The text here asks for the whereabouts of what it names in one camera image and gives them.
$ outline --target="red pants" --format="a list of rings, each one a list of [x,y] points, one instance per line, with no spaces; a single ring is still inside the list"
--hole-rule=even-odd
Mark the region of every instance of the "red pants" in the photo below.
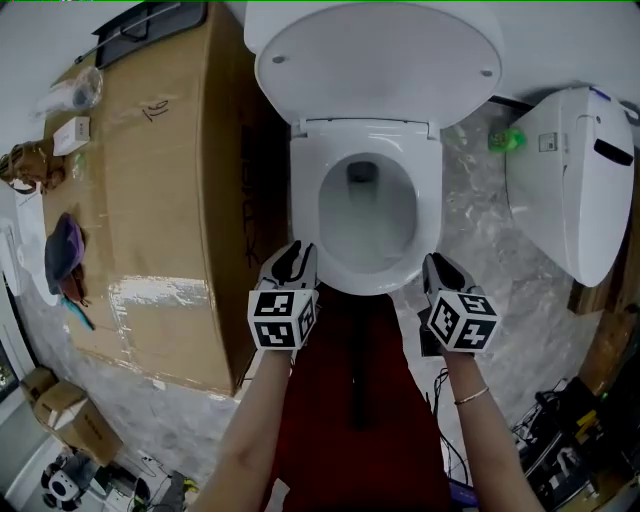
[[[293,369],[272,480],[284,511],[450,507],[440,431],[402,350],[391,298],[320,290]]]

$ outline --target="toilet lid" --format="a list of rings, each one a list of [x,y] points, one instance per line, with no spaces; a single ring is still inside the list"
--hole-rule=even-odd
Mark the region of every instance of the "toilet lid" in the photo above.
[[[290,124],[372,118],[450,126],[489,99],[502,75],[495,18],[486,6],[466,5],[464,14],[438,3],[330,5],[271,38],[256,76]],[[478,23],[469,12],[480,13]]]

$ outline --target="white small box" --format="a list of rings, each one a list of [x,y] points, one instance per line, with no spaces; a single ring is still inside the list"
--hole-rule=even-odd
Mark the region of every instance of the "white small box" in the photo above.
[[[257,348],[297,350],[316,323],[314,290],[252,290],[247,319]]]
[[[53,134],[53,154],[68,155],[89,142],[89,118],[74,117]]]
[[[427,326],[451,352],[482,353],[487,350],[500,315],[491,297],[442,290],[436,297]]]

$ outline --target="tiled floor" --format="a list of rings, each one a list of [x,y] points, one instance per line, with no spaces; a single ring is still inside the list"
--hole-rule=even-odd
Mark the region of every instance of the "tiled floor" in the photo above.
[[[571,279],[513,225],[504,158],[486,148],[490,127],[505,126],[509,115],[505,107],[488,103],[442,132],[445,199],[439,250],[463,265],[504,314],[501,333],[478,362],[513,422],[532,404],[535,391],[575,375],[599,316],[577,318],[566,310]],[[442,361],[420,357],[415,313],[425,306],[421,288],[416,280],[395,292],[393,300],[411,371],[420,389],[431,392]],[[18,305],[39,360],[87,389],[128,453],[142,449],[170,468],[206,479],[235,400],[172,384],[158,389],[141,375],[78,353],[62,310],[47,306],[33,286]],[[440,410],[444,434],[464,453],[447,386]]]

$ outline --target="person's arm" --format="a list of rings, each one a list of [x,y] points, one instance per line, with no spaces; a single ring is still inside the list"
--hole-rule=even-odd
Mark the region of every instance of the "person's arm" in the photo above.
[[[445,353],[456,400],[486,387],[478,365],[468,354]],[[511,431],[491,393],[458,405],[467,460],[484,512],[542,512],[524,476]]]
[[[257,512],[278,442],[291,352],[267,350],[222,438],[218,465],[193,512]]]

